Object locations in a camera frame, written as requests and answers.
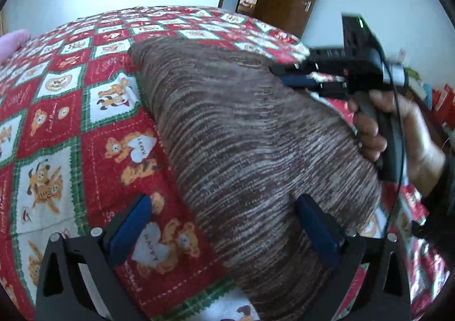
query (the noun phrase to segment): black cable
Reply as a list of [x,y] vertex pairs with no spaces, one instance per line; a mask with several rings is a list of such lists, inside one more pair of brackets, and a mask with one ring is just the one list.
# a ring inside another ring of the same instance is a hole
[[395,206],[399,202],[401,186],[403,185],[404,162],[405,162],[405,158],[406,158],[406,140],[405,140],[405,137],[404,137],[404,123],[403,123],[403,118],[401,117],[400,106],[398,104],[398,91],[397,91],[397,87],[396,87],[395,82],[394,82],[394,77],[392,76],[392,72],[391,72],[387,62],[385,61],[384,57],[381,58],[381,61],[384,64],[384,67],[387,70],[388,76],[390,78],[390,84],[392,85],[392,89],[394,91],[395,107],[396,107],[396,110],[397,110],[398,119],[400,121],[400,134],[401,134],[401,171],[400,171],[400,178],[398,180],[397,196],[396,196],[394,204],[392,205],[392,209],[390,210],[390,214],[388,215],[387,223],[386,223],[386,225],[384,227],[384,236],[386,236],[388,228],[390,226],[390,220],[392,218],[393,211],[395,209]]

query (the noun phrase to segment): trigger handle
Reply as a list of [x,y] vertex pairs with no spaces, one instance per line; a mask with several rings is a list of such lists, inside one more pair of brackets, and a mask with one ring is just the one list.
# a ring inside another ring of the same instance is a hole
[[[387,148],[379,158],[376,166],[379,170],[379,179],[398,184],[400,180],[400,169],[402,164],[402,147],[400,132],[400,120],[397,115],[385,113],[378,110],[372,103],[369,94],[365,91],[357,91],[354,100],[360,110],[368,117],[375,120],[379,127],[379,134],[387,140]],[[406,153],[404,155],[403,185],[408,183],[406,172]]]

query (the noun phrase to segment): finger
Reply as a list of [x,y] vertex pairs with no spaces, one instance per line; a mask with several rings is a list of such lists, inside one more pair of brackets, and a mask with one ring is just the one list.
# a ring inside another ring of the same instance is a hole
[[359,105],[355,102],[354,98],[349,99],[348,108],[353,113],[357,113],[359,111]]
[[367,149],[383,152],[387,148],[387,140],[381,135],[371,136],[360,133],[358,137],[362,145]]
[[[380,110],[397,114],[397,108],[395,105],[395,94],[393,91],[379,91],[379,90],[370,90],[369,92],[370,99],[375,106],[377,106]],[[415,112],[416,105],[410,101],[409,99],[405,98],[401,94],[397,94],[398,105],[400,107],[401,117],[404,119],[410,115],[412,112]]]
[[353,124],[359,133],[365,133],[371,136],[378,134],[378,123],[362,112],[354,114]]
[[381,156],[380,152],[375,150],[367,149],[367,148],[360,148],[360,153],[363,157],[369,161],[376,162],[379,157]]

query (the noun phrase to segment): door handle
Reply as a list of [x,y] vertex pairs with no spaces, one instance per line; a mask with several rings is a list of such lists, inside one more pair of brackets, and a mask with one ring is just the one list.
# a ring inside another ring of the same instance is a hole
[[310,7],[311,7],[311,1],[307,1],[305,3],[305,12],[308,12],[310,10]]

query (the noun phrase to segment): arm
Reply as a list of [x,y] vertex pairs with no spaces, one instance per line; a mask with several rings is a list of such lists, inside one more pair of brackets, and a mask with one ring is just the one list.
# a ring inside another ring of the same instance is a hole
[[[379,109],[396,111],[392,92],[370,92],[370,97]],[[430,212],[424,226],[413,223],[413,234],[433,245],[449,268],[455,271],[455,160],[446,158],[431,141],[417,105],[402,96],[398,102],[406,133],[409,180],[424,197],[422,204]],[[354,125],[362,143],[361,152],[365,158],[375,162],[387,147],[387,140],[378,135],[375,121],[359,113],[359,107],[353,100],[349,102],[349,107],[356,113]],[[454,300],[455,272],[421,321],[453,320]]]

